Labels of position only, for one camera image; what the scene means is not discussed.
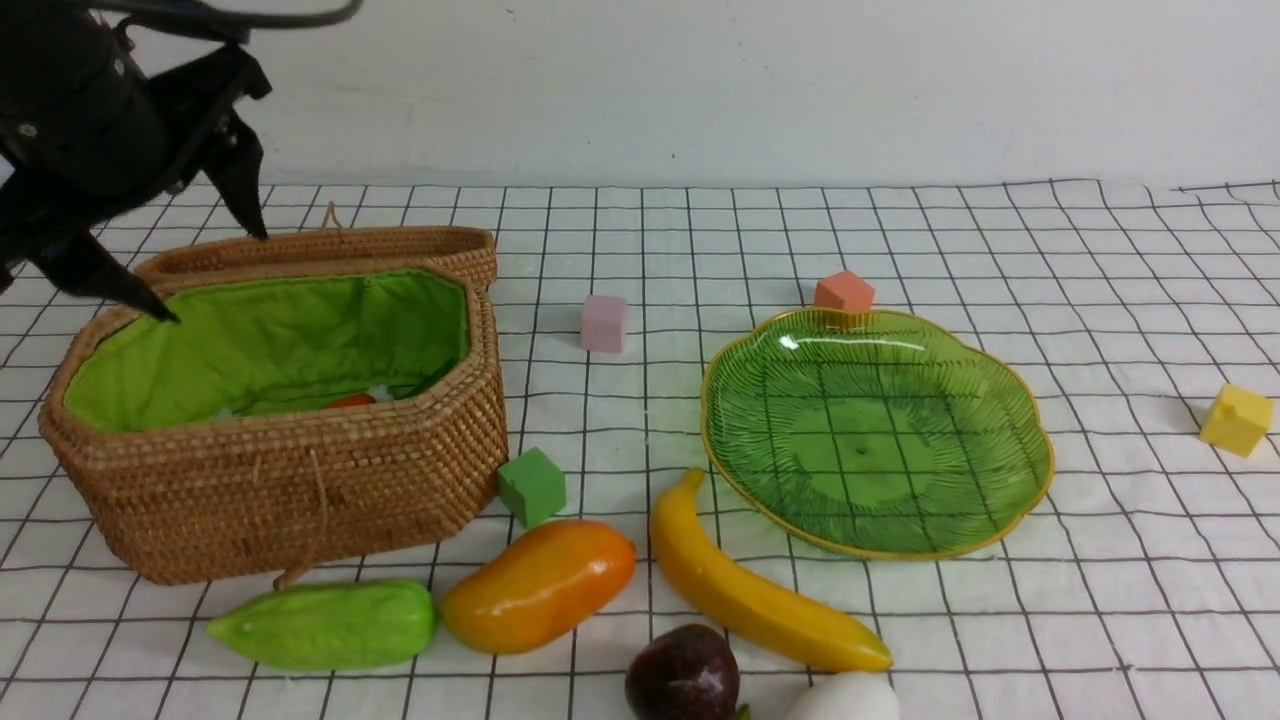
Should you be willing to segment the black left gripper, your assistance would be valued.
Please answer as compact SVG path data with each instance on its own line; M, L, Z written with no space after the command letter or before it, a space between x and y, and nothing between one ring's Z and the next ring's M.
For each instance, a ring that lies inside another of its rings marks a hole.
M73 1L3 4L3 259L26 258L59 291L178 323L137 274L88 232L205 174L227 210L269 238L264 149L236 104L271 86L225 44L146 76L119 29Z

